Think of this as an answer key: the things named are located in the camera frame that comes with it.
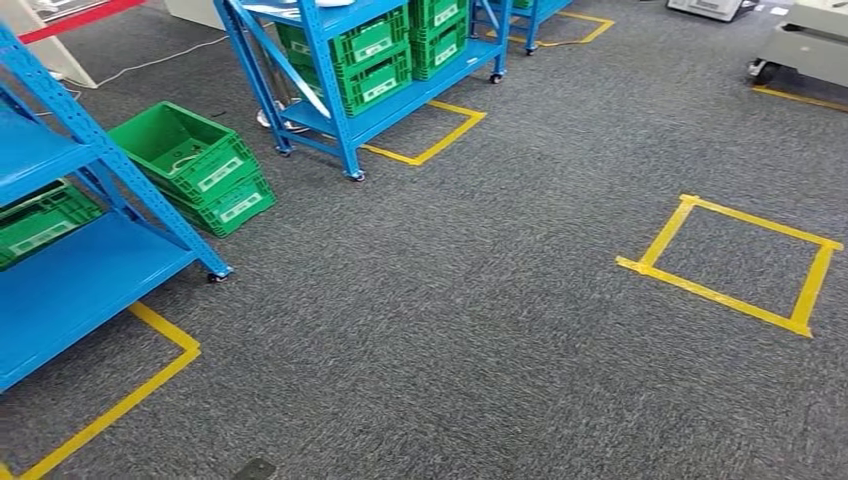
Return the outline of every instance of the yellow tape marking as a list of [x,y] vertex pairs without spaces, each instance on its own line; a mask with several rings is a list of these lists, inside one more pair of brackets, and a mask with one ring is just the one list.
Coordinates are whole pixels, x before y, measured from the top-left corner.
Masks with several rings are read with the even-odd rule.
[[[743,213],[732,208],[724,207],[713,202],[708,202],[697,196],[681,195],[680,201],[681,203],[677,207],[677,210],[675,210],[675,212],[671,215],[671,218],[669,218],[668,222],[666,222],[665,226],[657,235],[657,238],[651,246],[648,247],[648,250],[645,252],[645,255],[642,256],[641,260],[634,262],[633,260],[628,260],[624,257],[616,257],[616,263],[622,267],[641,273],[642,275],[656,278],[657,280],[680,287],[734,310],[759,318],[760,320],[764,320],[779,327],[783,327],[791,332],[797,333],[798,335],[812,338],[813,335],[810,332],[809,319],[812,315],[813,306],[816,303],[819,290],[821,290],[821,286],[824,283],[824,277],[827,273],[828,266],[830,265],[830,257],[834,250],[843,250],[844,246],[839,242],[788,227],[786,225],[781,225],[761,217]],[[686,220],[686,217],[689,215],[692,208],[696,206],[821,246],[818,253],[816,253],[816,257],[813,259],[810,271],[807,273],[807,279],[804,282],[804,286],[801,288],[801,292],[798,294],[798,300],[795,303],[795,307],[790,318],[769,312],[768,310],[743,302],[742,300],[737,300],[703,285],[699,285],[695,282],[691,282],[685,278],[678,277],[654,267],[654,263],[666,247],[668,247],[671,239],[683,225],[683,222]]]
[[[588,35],[581,38],[580,40],[566,40],[564,42],[542,42],[542,41],[537,40],[536,41],[537,46],[539,46],[539,47],[561,47],[563,45],[584,45],[584,44],[587,44],[587,43],[592,43],[596,38],[601,36],[604,32],[606,32],[613,25],[615,25],[615,20],[610,20],[608,18],[591,17],[589,15],[583,15],[582,13],[557,12],[557,15],[559,15],[561,17],[569,17],[569,18],[576,18],[578,20],[586,20],[586,21],[589,21],[589,22],[596,22],[596,23],[599,23],[600,25],[598,25],[597,28],[592,30]],[[518,20],[518,18],[514,17],[514,19],[509,22],[510,25],[514,24],[517,20]],[[494,30],[489,30],[489,32],[486,33],[486,36],[494,38],[497,35],[495,34]],[[526,43],[527,42],[526,38],[518,37],[518,36],[515,36],[515,35],[508,35],[507,39],[509,39],[512,42],[517,42],[517,43]]]
[[12,472],[6,468],[6,465],[0,463],[0,480],[13,480],[15,477],[12,476]]
[[622,267],[629,268],[633,271],[641,273],[642,275],[647,275],[649,277],[654,277],[658,280],[662,280],[663,282],[670,283],[676,287],[680,287],[696,295],[700,295],[708,300],[718,302],[722,305],[728,306],[742,313],[747,313],[748,315],[757,317],[760,320],[765,320],[769,323],[773,323],[787,330],[795,332],[799,335],[804,335],[805,337],[812,337],[812,335],[810,335],[810,330],[805,322],[798,323],[788,318],[781,317],[776,313],[769,312],[768,310],[763,310],[760,307],[755,307],[750,303],[746,303],[742,300],[737,300],[733,297],[729,297],[723,293],[711,290],[703,285],[699,285],[695,282],[690,282],[685,278],[680,278],[676,275],[660,270],[658,268],[650,267],[648,265],[642,265],[639,262],[634,262],[624,257],[616,257],[615,261]]
[[812,233],[807,233],[798,230],[797,228],[787,227],[786,225],[781,225],[779,223],[772,222],[771,220],[766,220],[765,218],[757,217],[748,213],[740,212],[739,210],[734,210],[732,208],[724,207],[716,203],[708,202],[697,196],[681,195],[680,200],[684,202],[692,202],[693,204],[699,207],[706,208],[707,210],[712,210],[713,212],[721,213],[727,215],[728,217],[733,217],[737,220],[742,220],[743,222],[753,223],[754,225],[763,228],[768,228],[769,230],[774,230],[784,235],[789,235],[790,237],[800,238],[801,240],[806,240],[810,243],[817,243],[819,245],[830,247],[834,250],[842,250],[843,248],[842,244],[839,242],[834,242],[833,240],[828,240],[824,237],[820,237],[818,235],[813,235]]
[[766,87],[764,85],[757,85],[752,88],[755,92],[766,93],[768,95],[774,95],[775,97],[787,98],[789,100],[795,100],[796,102],[807,103],[810,105],[816,105],[818,107],[831,108],[833,110],[839,110],[840,112],[848,113],[848,105],[842,105],[839,103],[828,102],[825,100],[819,100],[817,98],[805,97],[803,95],[795,95],[794,93],[783,92],[781,90],[775,90],[773,88]]
[[[173,323],[165,320],[161,315],[157,314],[147,306],[136,302],[130,305],[128,310],[133,315],[141,319],[141,321],[159,332],[162,336],[182,347],[184,352],[156,375],[147,380],[143,385],[124,397],[114,407],[97,417],[97,419],[91,422],[88,426],[71,437],[70,440],[66,441],[62,444],[62,446],[40,460],[37,464],[35,464],[35,466],[27,470],[26,473],[18,477],[18,479],[37,480],[46,475],[48,472],[56,468],[57,465],[70,457],[74,452],[91,441],[91,439],[115,423],[124,414],[132,410],[133,407],[141,403],[141,401],[147,398],[148,395],[153,393],[153,391],[157,388],[161,387],[165,382],[170,380],[174,375],[188,366],[188,364],[200,355],[200,343],[197,340],[193,339],[189,334]],[[9,472],[8,468],[0,463],[0,480],[11,480],[14,478],[15,477],[11,474],[11,472]]]
[[816,298],[819,296],[819,290],[824,283],[824,276],[827,273],[827,268],[830,266],[830,257],[833,255],[833,250],[830,247],[822,245],[816,258],[813,259],[813,265],[810,267],[810,272],[807,274],[807,280],[804,281],[804,286],[801,288],[801,293],[798,294],[798,302],[792,310],[790,318],[795,323],[806,324],[807,319],[813,313],[813,306],[816,304]]
[[689,213],[692,212],[692,208],[694,207],[695,205],[692,202],[680,202],[677,210],[671,214],[671,218],[662,230],[660,230],[657,238],[654,239],[651,246],[648,247],[648,250],[645,251],[644,255],[642,255],[642,259],[639,260],[639,263],[642,265],[653,266],[654,263],[657,262],[657,259],[660,258],[662,252],[668,247],[668,244],[671,243],[671,239],[674,238],[674,235],[677,234],[677,231],[680,230],[681,226],[683,226],[683,222],[686,221],[686,217],[689,216]]
[[436,142],[435,145],[428,148],[427,150],[425,150],[423,153],[421,153],[420,155],[418,155],[416,157],[408,157],[406,155],[403,155],[403,154],[400,154],[400,153],[397,153],[397,152],[392,152],[391,150],[386,150],[384,148],[375,147],[374,145],[365,144],[365,145],[362,145],[362,148],[364,148],[364,149],[366,149],[370,152],[373,152],[373,153],[376,153],[376,154],[379,154],[379,155],[383,155],[384,157],[389,157],[392,160],[397,160],[399,162],[403,162],[403,163],[406,163],[406,164],[409,164],[409,165],[419,166],[419,165],[422,165],[427,160],[430,160],[431,158],[438,155],[442,150],[448,148],[452,143],[457,141],[457,139],[459,139],[459,137],[464,135],[465,132],[467,132],[468,130],[471,130],[471,128],[474,127],[474,125],[477,125],[478,123],[480,123],[481,120],[483,120],[483,118],[486,117],[485,112],[478,112],[478,111],[475,111],[475,110],[470,110],[470,109],[467,109],[467,108],[458,107],[456,105],[451,105],[449,103],[440,102],[438,100],[430,100],[429,102],[427,102],[427,104],[431,105],[433,107],[436,107],[436,108],[441,108],[442,110],[447,110],[449,112],[458,113],[460,115],[465,115],[465,116],[468,117],[468,119],[465,120],[462,123],[462,125],[456,127],[456,129],[454,129],[451,133],[449,133],[445,138],[439,140],[438,142]]

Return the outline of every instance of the white cart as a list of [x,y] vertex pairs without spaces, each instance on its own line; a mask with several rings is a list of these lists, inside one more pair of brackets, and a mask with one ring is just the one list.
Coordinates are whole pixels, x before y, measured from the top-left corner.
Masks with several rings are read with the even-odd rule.
[[748,73],[765,85],[781,67],[848,87],[848,1],[797,0]]

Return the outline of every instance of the crate on shelf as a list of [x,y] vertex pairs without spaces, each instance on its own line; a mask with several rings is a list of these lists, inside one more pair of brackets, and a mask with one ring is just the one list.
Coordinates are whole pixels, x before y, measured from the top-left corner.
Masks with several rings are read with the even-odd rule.
[[[317,73],[298,67],[304,81],[323,96]],[[345,113],[356,116],[412,83],[412,57],[409,43],[398,44],[385,59],[378,59],[349,76],[336,76]]]
[[170,102],[109,131],[161,190],[202,204],[259,170],[238,134]]
[[413,29],[434,30],[468,14],[468,0],[411,0],[409,21]]
[[101,213],[96,203],[61,178],[0,209],[0,270]]
[[[293,65],[312,66],[312,52],[303,29],[276,24],[280,43]],[[385,55],[392,47],[406,42],[409,12],[403,5],[330,40],[333,67],[339,76],[347,76],[365,62]]]
[[203,205],[192,204],[167,193],[165,196],[186,220],[218,237],[233,233],[244,222],[276,202],[274,192],[261,172],[242,179],[219,198]]
[[433,74],[465,50],[468,42],[468,16],[462,15],[453,23],[430,31],[419,30],[410,37],[412,48],[412,78],[429,80]]

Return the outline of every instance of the shelf post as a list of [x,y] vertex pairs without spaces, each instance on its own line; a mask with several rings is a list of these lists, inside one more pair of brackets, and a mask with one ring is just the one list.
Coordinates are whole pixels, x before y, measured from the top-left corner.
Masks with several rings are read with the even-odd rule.
[[315,4],[315,0],[301,0],[298,2],[298,8],[318,78],[324,88],[324,99],[327,101],[327,108],[330,110],[330,121],[335,127],[336,142],[339,145],[339,150],[341,150],[344,174],[351,179],[359,180],[363,178],[364,172],[359,168],[359,160],[356,158],[357,145],[353,144],[348,126],[347,114],[342,104],[339,84],[333,68],[333,59],[330,56],[330,39],[325,38],[324,26],[318,13],[319,7]]

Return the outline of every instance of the white cable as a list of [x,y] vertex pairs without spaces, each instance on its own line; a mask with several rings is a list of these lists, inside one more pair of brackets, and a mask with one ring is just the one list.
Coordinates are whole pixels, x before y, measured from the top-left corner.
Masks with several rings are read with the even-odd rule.
[[[62,85],[62,87],[64,87],[64,88],[65,88],[65,90],[67,90],[67,91],[69,91],[69,92],[71,92],[71,93],[73,93],[73,94],[74,94],[74,101],[79,100],[79,97],[81,97],[81,96],[82,96],[82,92],[80,92],[79,90],[74,90],[74,89],[72,89],[72,88],[68,88],[68,87],[66,87],[65,85]],[[53,112],[41,112],[41,113],[36,113],[36,114],[35,114],[35,116],[37,116],[37,117],[43,117],[43,116],[45,116],[45,115],[53,115]]]
[[181,57],[181,56],[183,56],[183,55],[186,55],[186,54],[188,54],[188,53],[191,53],[191,52],[193,52],[193,51],[197,50],[198,48],[201,48],[201,47],[208,47],[209,45],[215,45],[216,43],[221,43],[221,42],[223,42],[224,40],[226,40],[226,39],[228,39],[228,38],[230,38],[230,37],[229,37],[229,35],[225,35],[225,36],[223,36],[223,37],[221,37],[221,38],[218,38],[218,39],[216,39],[216,40],[212,40],[211,42],[206,42],[206,43],[201,43],[201,44],[195,45],[195,46],[193,46],[193,47],[189,48],[188,50],[184,50],[184,51],[182,51],[182,52],[175,53],[175,54],[173,54],[173,55],[168,55],[167,57],[165,57],[165,58],[160,58],[159,60],[153,60],[152,62],[142,63],[141,65],[136,65],[136,66],[134,66],[134,67],[128,67],[128,68],[125,68],[125,69],[121,70],[120,72],[118,72],[118,73],[116,73],[116,74],[112,75],[111,77],[107,78],[106,80],[103,80],[102,82],[97,83],[97,84],[96,84],[96,87],[89,87],[89,86],[87,86],[87,85],[82,85],[82,84],[80,84],[80,83],[77,83],[77,82],[75,82],[75,81],[73,81],[73,80],[69,79],[69,78],[65,78],[64,80],[65,80],[66,82],[72,83],[72,84],[74,84],[74,85],[76,85],[76,86],[78,86],[78,87],[82,87],[82,88],[88,88],[88,89],[92,89],[92,88],[99,88],[99,87],[102,87],[103,85],[105,85],[105,84],[107,84],[107,83],[111,82],[112,80],[117,79],[118,77],[120,77],[121,75],[123,75],[123,74],[125,74],[125,73],[127,73],[127,72],[131,72],[131,71],[133,71],[133,70],[138,70],[139,68],[149,67],[149,66],[151,66],[151,65],[156,65],[157,63],[167,62],[168,60],[173,60],[173,59],[175,59],[175,58],[177,58],[177,57]]
[[[268,23],[263,24],[263,25],[262,25],[262,27],[263,27],[263,28],[267,28],[267,27],[268,27],[269,25],[271,25],[271,24],[272,24],[272,22],[268,22]],[[173,59],[175,59],[175,58],[177,58],[177,57],[181,57],[181,56],[183,56],[183,55],[189,54],[189,53],[191,53],[191,52],[193,52],[193,51],[197,50],[198,48],[201,48],[201,47],[208,47],[208,46],[210,46],[210,45],[215,45],[216,43],[221,43],[221,42],[223,42],[224,40],[226,40],[226,39],[228,39],[228,38],[230,38],[230,36],[229,36],[229,35],[224,35],[223,37],[218,38],[218,39],[215,39],[215,40],[212,40],[211,42],[205,42],[205,43],[197,44],[197,45],[195,45],[195,46],[193,46],[193,47],[189,48],[188,50],[183,50],[182,52],[175,53],[175,54],[173,54],[173,55],[168,55],[167,57],[165,57],[165,58],[160,58],[159,60],[153,60],[152,62],[142,63],[141,65],[136,65],[136,66],[134,66],[134,67],[127,67],[127,68],[125,68],[125,69],[121,70],[120,72],[118,72],[118,73],[116,73],[116,74],[112,75],[111,77],[107,78],[106,80],[103,80],[102,82],[95,84],[96,86],[94,86],[94,87],[90,87],[90,86],[88,86],[88,85],[83,85],[83,84],[81,84],[81,83],[77,83],[77,82],[75,82],[75,81],[71,80],[70,78],[63,78],[63,79],[62,79],[62,81],[68,82],[68,83],[70,83],[70,84],[72,84],[72,85],[76,85],[77,87],[80,87],[80,88],[87,88],[87,89],[89,89],[89,90],[92,90],[92,89],[94,89],[94,88],[102,87],[103,85],[105,85],[105,84],[107,84],[107,83],[111,82],[112,80],[117,79],[118,77],[120,77],[121,75],[123,75],[123,74],[125,74],[125,73],[127,73],[127,72],[131,72],[131,71],[133,71],[133,70],[138,70],[138,69],[140,69],[140,68],[144,68],[144,67],[149,67],[149,66],[151,66],[151,65],[156,65],[157,63],[167,62],[168,60],[173,60]],[[71,93],[74,93],[74,94],[75,94],[75,96],[74,96],[74,101],[79,100],[79,98],[82,96],[82,92],[81,92],[81,91],[79,91],[79,90],[72,90],[72,89],[70,89],[70,88],[66,87],[65,85],[62,85],[62,86],[63,86],[63,87],[65,87],[65,90],[67,90],[67,91],[69,91],[69,92],[71,92]],[[42,113],[36,113],[36,115],[38,115],[38,116],[40,116],[40,117],[41,117],[41,116],[44,116],[44,115],[52,115],[52,114],[53,114],[53,112],[42,112]]]

